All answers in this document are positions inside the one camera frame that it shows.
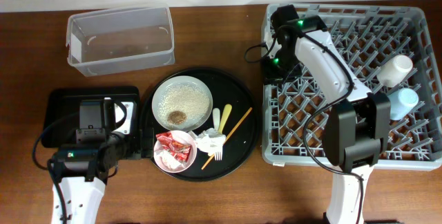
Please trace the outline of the pink bowl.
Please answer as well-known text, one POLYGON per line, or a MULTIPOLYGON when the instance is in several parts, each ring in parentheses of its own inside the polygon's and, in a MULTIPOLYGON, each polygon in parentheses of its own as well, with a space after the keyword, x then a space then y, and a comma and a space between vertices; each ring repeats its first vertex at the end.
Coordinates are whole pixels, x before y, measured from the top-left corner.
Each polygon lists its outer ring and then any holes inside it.
POLYGON ((153 159, 156 165, 163 171, 176 174, 185 171, 188 169, 194 162, 198 149, 196 147, 194 139, 184 131, 168 131, 172 133, 172 136, 178 142, 182 144, 191 145, 191 151, 189 154, 189 159, 186 162, 180 162, 176 160, 169 152, 164 150, 157 140, 154 144, 154 155, 153 159))

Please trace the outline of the red snack wrapper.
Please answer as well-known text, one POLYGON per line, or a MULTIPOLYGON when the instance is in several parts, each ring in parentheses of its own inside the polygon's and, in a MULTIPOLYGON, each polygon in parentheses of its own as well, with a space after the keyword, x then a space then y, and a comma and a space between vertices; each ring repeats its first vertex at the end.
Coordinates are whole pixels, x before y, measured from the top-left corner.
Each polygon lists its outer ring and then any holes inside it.
POLYGON ((176 160, 186 162, 189 159, 191 145, 178 142, 173 138, 171 132, 157 134, 156 138, 162 148, 169 152, 176 160))

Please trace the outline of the white napkin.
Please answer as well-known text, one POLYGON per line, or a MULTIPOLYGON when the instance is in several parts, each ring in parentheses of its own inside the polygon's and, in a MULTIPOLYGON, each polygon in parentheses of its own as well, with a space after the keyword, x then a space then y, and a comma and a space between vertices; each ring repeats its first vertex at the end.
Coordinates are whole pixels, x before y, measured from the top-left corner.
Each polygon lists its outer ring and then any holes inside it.
POLYGON ((196 147, 201 151, 212 156, 214 153, 220 151, 226 140, 224 134, 219 133, 214 128, 207 129, 203 131, 198 136, 190 131, 189 135, 194 139, 196 147))

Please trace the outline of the white plastic cup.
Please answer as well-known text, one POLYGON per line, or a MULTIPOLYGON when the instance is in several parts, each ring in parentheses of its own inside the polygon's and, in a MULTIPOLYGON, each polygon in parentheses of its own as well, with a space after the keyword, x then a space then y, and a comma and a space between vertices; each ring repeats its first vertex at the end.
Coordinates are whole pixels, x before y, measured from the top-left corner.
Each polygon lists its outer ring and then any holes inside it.
POLYGON ((393 88, 402 82, 413 69, 412 60, 406 55, 397 55, 381 66, 377 80, 386 87, 393 88))

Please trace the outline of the light blue cup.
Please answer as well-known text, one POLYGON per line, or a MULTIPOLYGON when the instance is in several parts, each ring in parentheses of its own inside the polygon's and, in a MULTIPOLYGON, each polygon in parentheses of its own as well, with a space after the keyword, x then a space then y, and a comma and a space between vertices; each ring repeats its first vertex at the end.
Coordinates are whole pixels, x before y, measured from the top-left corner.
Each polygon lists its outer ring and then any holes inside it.
POLYGON ((388 95, 390 100, 390 119, 401 120, 419 102, 418 94, 410 88, 402 88, 388 95))

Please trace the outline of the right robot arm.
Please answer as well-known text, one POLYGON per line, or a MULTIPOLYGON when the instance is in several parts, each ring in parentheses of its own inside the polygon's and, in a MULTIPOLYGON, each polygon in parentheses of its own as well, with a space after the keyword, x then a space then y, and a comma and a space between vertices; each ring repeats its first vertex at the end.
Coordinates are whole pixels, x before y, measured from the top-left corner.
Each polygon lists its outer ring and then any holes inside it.
POLYGON ((274 34, 267 50, 276 51, 273 66, 288 79, 302 64, 327 102, 302 128, 302 143, 307 146, 309 124, 329 111, 322 146, 330 164, 325 165, 306 149, 319 167, 334 176, 324 219, 328 223, 363 223, 366 182, 387 148, 390 100, 384 93, 373 93, 353 74, 318 15, 301 19, 296 12, 278 10, 270 22, 274 34))

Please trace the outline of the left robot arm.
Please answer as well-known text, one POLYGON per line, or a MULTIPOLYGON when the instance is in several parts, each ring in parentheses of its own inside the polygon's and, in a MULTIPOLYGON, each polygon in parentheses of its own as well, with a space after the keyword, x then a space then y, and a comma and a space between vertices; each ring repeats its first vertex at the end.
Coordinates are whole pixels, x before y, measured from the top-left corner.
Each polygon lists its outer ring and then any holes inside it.
POLYGON ((75 117, 78 125, 47 162, 53 223, 94 223, 119 161, 152 155, 138 127, 135 101, 83 100, 75 117))

